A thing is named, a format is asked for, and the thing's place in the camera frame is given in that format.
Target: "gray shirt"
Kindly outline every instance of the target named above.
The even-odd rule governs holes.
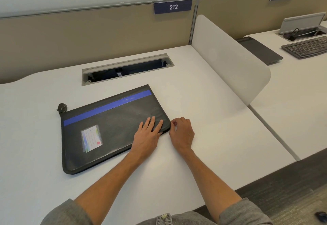
[[[215,225],[214,222],[202,215],[189,211],[171,216],[173,225]],[[93,225],[87,213],[77,203],[68,199],[63,204],[54,208],[41,222],[41,225]],[[157,218],[152,218],[137,225],[164,225],[165,220],[157,223]],[[254,203],[247,198],[233,204],[220,214],[219,225],[272,225],[272,221]]]

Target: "gray sleeve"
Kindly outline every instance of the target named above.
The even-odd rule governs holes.
[[[66,202],[54,208],[41,222],[41,225],[59,224],[93,225],[84,209],[72,199],[68,199]]]
[[[272,221],[247,198],[220,214],[219,225],[272,225]]]

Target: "white divider panel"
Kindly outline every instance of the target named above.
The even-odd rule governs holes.
[[[192,46],[249,105],[270,80],[265,63],[203,15],[197,17]]]

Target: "person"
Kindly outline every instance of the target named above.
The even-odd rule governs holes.
[[[155,117],[140,123],[129,153],[112,170],[95,182],[74,201],[68,199],[53,209],[41,225],[100,225],[115,198],[131,174],[153,153],[158,144],[163,120],[154,128]],[[215,222],[220,225],[268,225],[272,221],[247,198],[241,199],[211,171],[191,148],[194,132],[184,117],[171,121],[170,138],[185,160],[198,185],[204,202]],[[163,214],[139,225],[213,225],[202,215],[189,211],[179,215]]]

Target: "white desk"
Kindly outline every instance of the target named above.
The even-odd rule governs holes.
[[[251,106],[303,159],[327,148],[327,53],[298,60],[281,49],[289,42],[276,32],[249,35],[284,57],[269,66],[270,82]]]
[[[84,68],[162,53],[174,67],[81,86]],[[194,151],[233,189],[295,161],[192,46],[40,72],[0,85],[2,224],[39,224],[51,209],[76,198],[126,155],[65,174],[59,103],[71,110],[145,84],[169,118],[191,119]],[[126,182],[103,224],[136,224],[202,205],[193,176],[167,133]]]

